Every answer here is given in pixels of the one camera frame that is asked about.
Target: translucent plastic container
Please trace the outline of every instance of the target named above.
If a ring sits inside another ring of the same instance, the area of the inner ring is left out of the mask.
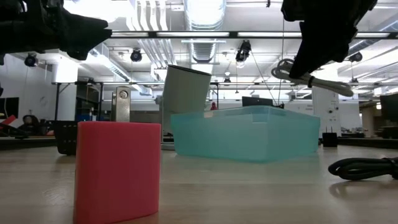
[[[177,154],[268,162],[318,149],[320,118],[271,106],[172,115]]]

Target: table surface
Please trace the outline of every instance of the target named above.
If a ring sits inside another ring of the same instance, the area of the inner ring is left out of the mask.
[[[327,167],[398,151],[339,146],[270,164],[162,152],[159,213],[130,223],[396,223],[398,180],[346,182]],[[0,151],[0,222],[70,224],[75,158],[55,147]]]

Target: pink block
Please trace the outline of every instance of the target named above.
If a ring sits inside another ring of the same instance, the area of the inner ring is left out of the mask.
[[[159,124],[80,122],[74,223],[117,223],[156,213],[159,170]]]

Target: black cable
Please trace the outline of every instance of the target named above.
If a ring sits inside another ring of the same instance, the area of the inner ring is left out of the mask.
[[[345,180],[363,180],[387,174],[398,179],[398,157],[342,159],[330,165],[328,170]]]

